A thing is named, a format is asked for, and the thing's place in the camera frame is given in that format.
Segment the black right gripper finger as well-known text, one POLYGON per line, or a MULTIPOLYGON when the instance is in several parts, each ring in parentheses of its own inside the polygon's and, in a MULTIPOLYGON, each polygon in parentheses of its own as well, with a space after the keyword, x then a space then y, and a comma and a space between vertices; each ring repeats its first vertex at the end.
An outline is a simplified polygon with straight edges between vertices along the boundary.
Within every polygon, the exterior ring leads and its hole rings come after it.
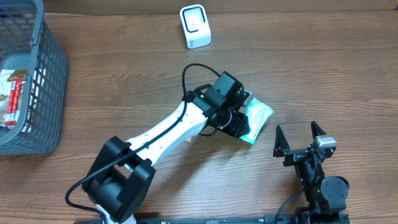
POLYGON ((290 146, 285 138, 284 132, 280 125, 276 126, 275 129, 275 151, 289 151, 290 146))
POLYGON ((312 136, 314 138, 317 136, 326 135, 326 132, 324 132, 324 130, 322 130, 322 128, 319 127, 319 125, 315 121, 311 122, 311 129, 312 129, 312 136))

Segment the teal white snack packet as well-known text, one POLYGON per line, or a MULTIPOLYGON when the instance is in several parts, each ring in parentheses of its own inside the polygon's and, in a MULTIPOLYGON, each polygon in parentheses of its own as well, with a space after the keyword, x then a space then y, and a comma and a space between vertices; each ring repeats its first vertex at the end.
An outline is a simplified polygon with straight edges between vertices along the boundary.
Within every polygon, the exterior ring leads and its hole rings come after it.
POLYGON ((274 110, 270 106, 265 105, 256 98, 253 98, 244 112, 248 117, 250 132, 242 135, 240 139, 254 145, 261 129, 273 113, 274 110))

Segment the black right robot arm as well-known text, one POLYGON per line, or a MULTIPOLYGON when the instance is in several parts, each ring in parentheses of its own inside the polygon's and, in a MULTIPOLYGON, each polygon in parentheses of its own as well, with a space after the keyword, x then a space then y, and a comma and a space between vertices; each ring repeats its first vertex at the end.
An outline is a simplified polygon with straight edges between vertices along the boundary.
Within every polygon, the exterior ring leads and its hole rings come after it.
POLYGON ((285 167, 295 167, 302 190, 287 199, 274 216, 274 223, 349 223, 346 209, 349 182, 341 176, 325 176, 322 162, 330 158, 337 148, 335 138, 311 122, 313 142, 306 148, 292 150, 282 128, 275 129, 274 157, 284 158, 285 167), (285 220, 280 217, 283 209, 301 194, 307 205, 299 207, 285 220))

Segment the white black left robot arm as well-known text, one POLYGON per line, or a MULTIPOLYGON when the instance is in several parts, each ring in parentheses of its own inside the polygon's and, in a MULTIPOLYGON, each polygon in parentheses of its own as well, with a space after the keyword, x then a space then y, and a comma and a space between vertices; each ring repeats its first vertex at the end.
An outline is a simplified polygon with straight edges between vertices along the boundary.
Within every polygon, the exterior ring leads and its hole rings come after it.
POLYGON ((252 99, 241 82, 223 72, 215 84, 187 91, 178 108, 145 133, 127 141, 117 136, 107 140, 82 185, 104 223, 134 223, 156 165, 188 138, 208 126, 234 138, 249 133, 248 117, 240 108, 252 99))

